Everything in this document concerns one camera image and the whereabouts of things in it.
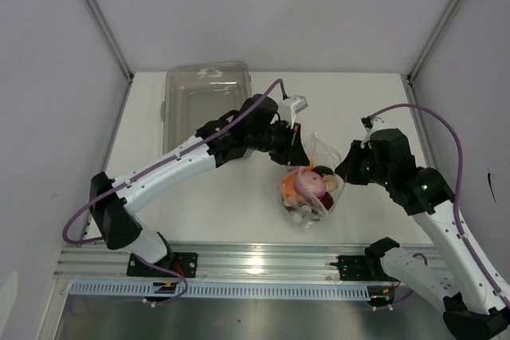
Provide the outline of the garlic bulb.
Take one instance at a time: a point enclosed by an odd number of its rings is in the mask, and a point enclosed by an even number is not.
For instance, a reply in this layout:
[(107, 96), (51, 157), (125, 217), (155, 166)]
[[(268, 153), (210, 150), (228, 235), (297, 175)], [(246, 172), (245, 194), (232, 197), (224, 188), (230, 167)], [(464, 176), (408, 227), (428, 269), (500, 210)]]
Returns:
[(328, 193), (339, 188), (339, 181), (334, 174), (327, 174), (323, 176), (323, 181)]

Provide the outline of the dark mangosteen fruit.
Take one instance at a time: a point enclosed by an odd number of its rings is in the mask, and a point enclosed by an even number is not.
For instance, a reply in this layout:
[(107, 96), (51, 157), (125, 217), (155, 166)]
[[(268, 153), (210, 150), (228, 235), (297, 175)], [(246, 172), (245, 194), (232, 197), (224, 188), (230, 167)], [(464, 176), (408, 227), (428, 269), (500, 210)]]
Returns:
[(312, 169), (312, 171), (317, 173), (322, 178), (328, 175), (335, 174), (334, 170), (327, 166), (316, 166)]

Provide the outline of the pink onion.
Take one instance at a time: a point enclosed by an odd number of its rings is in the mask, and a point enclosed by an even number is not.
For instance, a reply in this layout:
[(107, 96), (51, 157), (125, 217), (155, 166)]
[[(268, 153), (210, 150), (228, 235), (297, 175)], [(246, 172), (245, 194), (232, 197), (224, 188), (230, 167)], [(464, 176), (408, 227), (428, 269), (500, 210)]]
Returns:
[(298, 174), (295, 188), (301, 197), (321, 198), (327, 192), (323, 178), (313, 171)]

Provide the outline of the orange fruit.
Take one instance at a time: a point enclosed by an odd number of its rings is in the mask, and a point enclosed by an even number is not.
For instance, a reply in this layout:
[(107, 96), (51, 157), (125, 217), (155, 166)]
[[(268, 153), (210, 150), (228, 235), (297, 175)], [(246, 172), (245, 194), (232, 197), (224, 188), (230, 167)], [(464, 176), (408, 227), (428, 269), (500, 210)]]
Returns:
[(297, 195), (295, 184), (296, 184), (297, 173), (287, 175), (280, 181), (280, 195), (284, 201), (296, 203), (299, 199)]

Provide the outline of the clear zip top bag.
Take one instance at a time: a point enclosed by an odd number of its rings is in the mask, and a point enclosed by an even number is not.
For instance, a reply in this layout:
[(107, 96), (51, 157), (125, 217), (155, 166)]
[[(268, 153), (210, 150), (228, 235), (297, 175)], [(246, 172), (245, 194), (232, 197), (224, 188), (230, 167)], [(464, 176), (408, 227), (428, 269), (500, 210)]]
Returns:
[(303, 230), (328, 217), (342, 196), (345, 183), (335, 173), (341, 154), (312, 133), (304, 143), (310, 163), (290, 166), (280, 180), (280, 197), (288, 219)]

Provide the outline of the dark red apple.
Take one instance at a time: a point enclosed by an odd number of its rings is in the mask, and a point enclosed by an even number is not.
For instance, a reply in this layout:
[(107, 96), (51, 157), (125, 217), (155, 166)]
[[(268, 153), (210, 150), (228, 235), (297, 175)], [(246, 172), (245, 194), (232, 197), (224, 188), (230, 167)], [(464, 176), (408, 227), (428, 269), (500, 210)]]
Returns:
[(330, 211), (335, 206), (335, 198), (329, 193), (326, 192), (320, 199), (320, 204), (324, 207), (325, 210)]

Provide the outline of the white radish with leaves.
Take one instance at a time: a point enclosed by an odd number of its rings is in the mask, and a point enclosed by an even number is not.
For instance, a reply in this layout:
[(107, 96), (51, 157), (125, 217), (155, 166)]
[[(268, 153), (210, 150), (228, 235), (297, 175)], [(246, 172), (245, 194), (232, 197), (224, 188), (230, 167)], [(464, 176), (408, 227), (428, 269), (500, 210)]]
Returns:
[(303, 229), (321, 222), (320, 215), (314, 214), (313, 212), (307, 211), (305, 209), (289, 210), (288, 215), (294, 224), (299, 225)]

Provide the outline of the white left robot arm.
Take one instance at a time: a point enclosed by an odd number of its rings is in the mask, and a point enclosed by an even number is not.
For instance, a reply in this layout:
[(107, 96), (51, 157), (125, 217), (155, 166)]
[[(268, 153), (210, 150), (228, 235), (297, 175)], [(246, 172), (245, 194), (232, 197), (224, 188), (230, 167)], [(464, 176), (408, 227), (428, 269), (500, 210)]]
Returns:
[(296, 115), (308, 106), (303, 96), (281, 102), (262, 94), (248, 98), (196, 130), (184, 143), (151, 165), (110, 178), (101, 172), (91, 180), (90, 212), (107, 249), (126, 250), (145, 260), (155, 276), (166, 275), (173, 253), (161, 233), (137, 219), (137, 214), (170, 187), (195, 175), (260, 151), (282, 166), (310, 163)]

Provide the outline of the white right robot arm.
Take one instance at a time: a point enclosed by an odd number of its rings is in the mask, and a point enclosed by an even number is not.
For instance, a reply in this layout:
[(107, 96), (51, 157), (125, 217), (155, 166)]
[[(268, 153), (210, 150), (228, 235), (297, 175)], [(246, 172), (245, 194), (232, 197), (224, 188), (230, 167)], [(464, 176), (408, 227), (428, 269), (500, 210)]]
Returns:
[(335, 172), (347, 184), (383, 187), (431, 239), (451, 273), (441, 277), (385, 237), (365, 249), (363, 267), (371, 278), (402, 281), (441, 313), (456, 339), (492, 339), (509, 328), (508, 284), (485, 257), (471, 255), (477, 246), (468, 244), (470, 231), (453, 211), (453, 191), (437, 170), (417, 166), (399, 129), (353, 141)]

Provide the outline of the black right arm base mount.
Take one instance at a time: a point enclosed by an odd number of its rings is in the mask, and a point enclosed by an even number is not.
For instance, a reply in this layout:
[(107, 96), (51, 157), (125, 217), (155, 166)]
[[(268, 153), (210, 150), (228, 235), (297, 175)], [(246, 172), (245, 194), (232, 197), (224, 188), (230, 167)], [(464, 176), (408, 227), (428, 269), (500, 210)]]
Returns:
[(365, 247), (361, 256), (340, 255), (330, 265), (337, 269), (342, 281), (389, 282), (393, 278), (383, 271), (381, 259), (393, 248), (400, 248), (400, 244), (384, 237)]

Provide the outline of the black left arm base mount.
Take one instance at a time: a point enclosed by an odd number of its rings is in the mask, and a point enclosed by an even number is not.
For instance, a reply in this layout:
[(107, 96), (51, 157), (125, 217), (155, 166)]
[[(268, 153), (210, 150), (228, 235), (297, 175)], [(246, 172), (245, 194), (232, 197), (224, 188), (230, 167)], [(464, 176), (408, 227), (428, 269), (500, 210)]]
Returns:
[[(165, 257), (156, 265), (178, 273), (185, 278), (194, 279), (198, 268), (198, 254), (196, 252), (175, 252), (172, 260)], [(170, 277), (166, 272), (161, 272), (145, 265), (134, 255), (129, 257), (127, 276), (146, 278)]]

